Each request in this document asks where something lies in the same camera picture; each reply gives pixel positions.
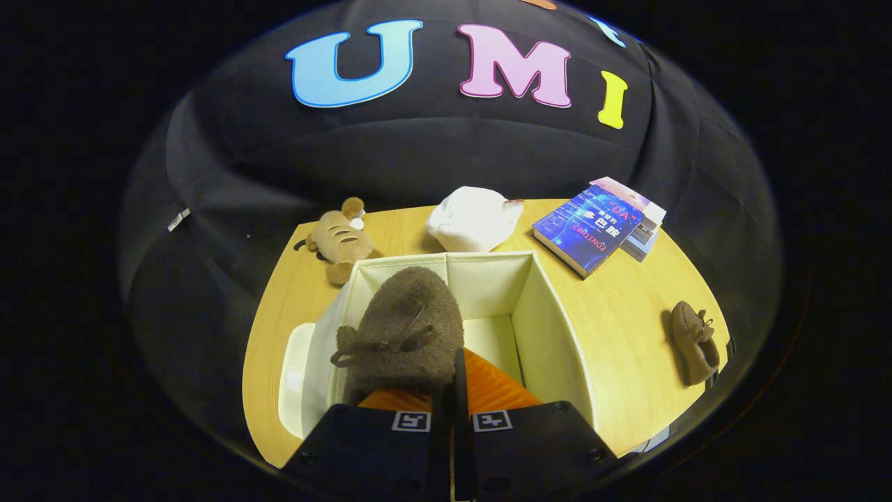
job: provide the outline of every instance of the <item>book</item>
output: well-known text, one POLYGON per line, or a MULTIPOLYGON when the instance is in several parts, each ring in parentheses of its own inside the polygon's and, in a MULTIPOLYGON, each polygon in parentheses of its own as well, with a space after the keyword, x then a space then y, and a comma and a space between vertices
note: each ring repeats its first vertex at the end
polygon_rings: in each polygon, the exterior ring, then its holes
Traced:
POLYGON ((657 228, 656 230, 647 230, 642 229, 641 225, 639 225, 637 229, 632 230, 632 234, 629 236, 629 238, 634 238, 641 244, 647 245, 650 244, 650 240, 653 239, 654 236, 656 236, 658 231, 659 228, 657 228))
POLYGON ((654 248, 654 243, 657 242, 657 233, 659 230, 654 232, 654 235, 650 238, 648 243, 642 243, 637 240, 634 235, 630 235, 629 238, 623 241, 623 244, 620 245, 620 248, 635 258, 640 262, 643 262, 645 258, 650 254, 650 250, 654 248))
POLYGON ((641 223, 641 211, 592 185, 533 224, 533 236, 583 279, 612 255, 641 223))
POLYGON ((647 244, 650 241, 650 238, 653 236, 654 232, 660 228, 660 225, 663 224, 663 219, 666 216, 666 211, 659 205, 655 204, 653 201, 644 197, 642 194, 632 190, 629 187, 626 187, 624 184, 619 181, 610 178, 609 176, 605 176, 604 178, 598 178, 597 180, 589 181, 590 185, 595 185, 601 187, 609 192, 612 192, 623 200, 633 205, 636 209, 641 211, 640 225, 638 229, 636 229, 635 233, 638 236, 638 240, 647 244))

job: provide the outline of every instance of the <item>yellow table surface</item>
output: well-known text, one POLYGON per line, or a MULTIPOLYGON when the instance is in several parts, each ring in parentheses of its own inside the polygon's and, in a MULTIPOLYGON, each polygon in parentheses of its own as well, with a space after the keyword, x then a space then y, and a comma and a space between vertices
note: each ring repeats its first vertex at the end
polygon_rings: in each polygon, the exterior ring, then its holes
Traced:
MULTIPOLYGON (((533 238, 533 223, 564 202, 527 200, 514 234, 493 252, 537 252, 588 365, 597 433, 621 456, 665 429, 706 389, 705 383, 687 387, 681 380, 681 359, 670 335, 675 304, 685 300, 695 310, 705 308, 706 318, 713 319, 720 371, 727 363, 723 348, 728 328, 712 291, 664 230, 643 263, 620 249, 587 279, 580 279, 533 238)), ((387 256, 441 253, 443 247, 425 230, 433 209, 368 213, 365 232, 387 256)), ((260 454, 275 467, 284 466, 301 445, 278 417, 288 337, 298 325, 316 322, 340 290, 326 280, 326 262, 305 246, 293 249, 314 228, 315 222, 304 223, 288 241, 254 316, 244 358, 244 416, 260 454)))

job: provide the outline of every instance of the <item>letter u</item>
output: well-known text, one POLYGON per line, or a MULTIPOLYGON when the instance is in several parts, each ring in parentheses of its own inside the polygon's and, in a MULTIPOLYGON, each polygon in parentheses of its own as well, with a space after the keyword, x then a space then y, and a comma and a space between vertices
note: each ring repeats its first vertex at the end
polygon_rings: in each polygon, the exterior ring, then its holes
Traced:
POLYGON ((381 39, 381 67, 362 79, 342 79, 337 74, 337 47, 350 38, 350 33, 333 33, 295 47, 285 55, 285 59, 293 61, 294 97, 314 108, 335 108, 393 91, 412 72, 412 32, 422 26, 417 20, 369 26, 368 33, 381 39))

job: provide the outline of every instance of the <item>brown slipper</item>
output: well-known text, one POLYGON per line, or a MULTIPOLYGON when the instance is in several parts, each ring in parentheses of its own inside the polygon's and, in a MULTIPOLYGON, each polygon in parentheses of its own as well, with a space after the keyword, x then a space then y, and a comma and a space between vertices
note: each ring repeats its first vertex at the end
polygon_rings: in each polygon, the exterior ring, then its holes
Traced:
POLYGON ((688 302, 681 301, 672 310, 673 343, 685 366, 685 383, 697 385, 719 369, 719 350, 713 341, 714 329, 706 321, 706 310, 694 313, 688 302))

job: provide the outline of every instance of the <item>white storage box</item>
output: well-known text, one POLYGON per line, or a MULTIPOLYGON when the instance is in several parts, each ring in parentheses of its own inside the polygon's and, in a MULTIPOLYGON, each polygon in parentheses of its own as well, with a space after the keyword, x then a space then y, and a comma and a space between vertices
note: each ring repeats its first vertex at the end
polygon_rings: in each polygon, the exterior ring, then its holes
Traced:
POLYGON ((595 427, 591 379, 579 341, 534 251, 440 253, 362 260, 315 324, 295 328, 285 350, 278 412, 306 438, 341 402, 346 369, 329 362, 339 326, 359 326, 368 302, 396 272, 436 272, 458 300, 465 346, 523 383, 542 402, 567 400, 595 427))

